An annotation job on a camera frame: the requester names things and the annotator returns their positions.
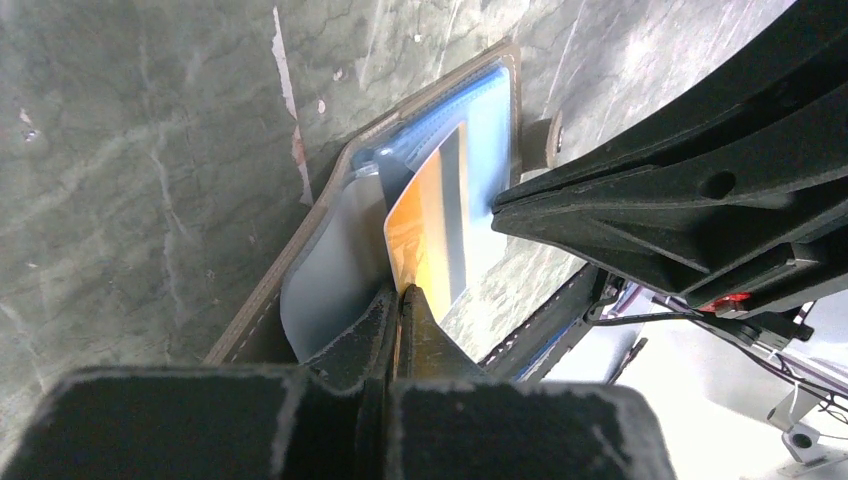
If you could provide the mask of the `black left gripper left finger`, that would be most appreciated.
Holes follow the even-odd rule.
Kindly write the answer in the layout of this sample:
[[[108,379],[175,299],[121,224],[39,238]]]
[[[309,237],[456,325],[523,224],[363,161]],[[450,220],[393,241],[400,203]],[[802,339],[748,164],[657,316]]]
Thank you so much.
[[[392,288],[301,365],[90,367],[35,410],[5,479],[376,479]]]

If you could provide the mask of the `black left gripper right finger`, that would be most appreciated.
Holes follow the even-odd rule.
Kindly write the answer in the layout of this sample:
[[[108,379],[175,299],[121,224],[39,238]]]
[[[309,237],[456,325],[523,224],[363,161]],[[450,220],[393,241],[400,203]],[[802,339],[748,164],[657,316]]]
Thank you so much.
[[[422,289],[402,298],[390,393],[394,479],[671,479],[659,422],[636,391],[522,379],[545,340],[572,339],[602,296],[565,284],[484,362],[436,324]]]

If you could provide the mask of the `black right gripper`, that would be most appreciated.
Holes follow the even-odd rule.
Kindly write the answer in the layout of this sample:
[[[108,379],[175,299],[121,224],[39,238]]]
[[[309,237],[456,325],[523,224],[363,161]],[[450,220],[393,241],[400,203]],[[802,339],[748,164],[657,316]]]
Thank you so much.
[[[693,307],[742,296],[745,312],[785,311],[847,286],[847,89],[729,145],[674,163],[569,179],[564,168],[496,209],[495,230],[561,248]],[[779,315],[727,319],[653,296],[659,313],[626,314],[643,289],[586,264],[480,362],[488,374],[540,381],[594,330],[578,372],[612,384],[643,349],[642,327],[685,321],[847,421],[847,389],[781,352],[814,330]]]

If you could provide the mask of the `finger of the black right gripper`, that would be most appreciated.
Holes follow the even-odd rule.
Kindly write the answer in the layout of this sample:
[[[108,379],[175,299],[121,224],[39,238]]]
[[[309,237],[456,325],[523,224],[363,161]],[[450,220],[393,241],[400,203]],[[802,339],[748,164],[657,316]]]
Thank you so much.
[[[541,193],[650,163],[693,158],[776,124],[846,80],[846,2],[797,1],[668,105],[516,190]]]

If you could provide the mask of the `grey leather card holder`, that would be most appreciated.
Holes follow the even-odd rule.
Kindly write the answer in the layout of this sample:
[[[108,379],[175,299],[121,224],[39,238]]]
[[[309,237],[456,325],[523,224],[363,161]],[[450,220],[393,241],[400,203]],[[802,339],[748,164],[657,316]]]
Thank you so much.
[[[394,287],[383,226],[414,174],[461,122],[466,286],[503,255],[495,197],[525,172],[521,51],[510,39],[406,98],[341,150],[323,192],[206,356],[209,365],[304,362]]]

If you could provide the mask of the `orange credit card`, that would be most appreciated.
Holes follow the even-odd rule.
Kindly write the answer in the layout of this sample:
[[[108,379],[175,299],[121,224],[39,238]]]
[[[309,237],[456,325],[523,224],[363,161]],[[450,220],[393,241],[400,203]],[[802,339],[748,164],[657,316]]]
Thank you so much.
[[[383,226],[397,291],[420,288],[436,320],[466,287],[466,177],[467,128],[461,122],[429,153]]]

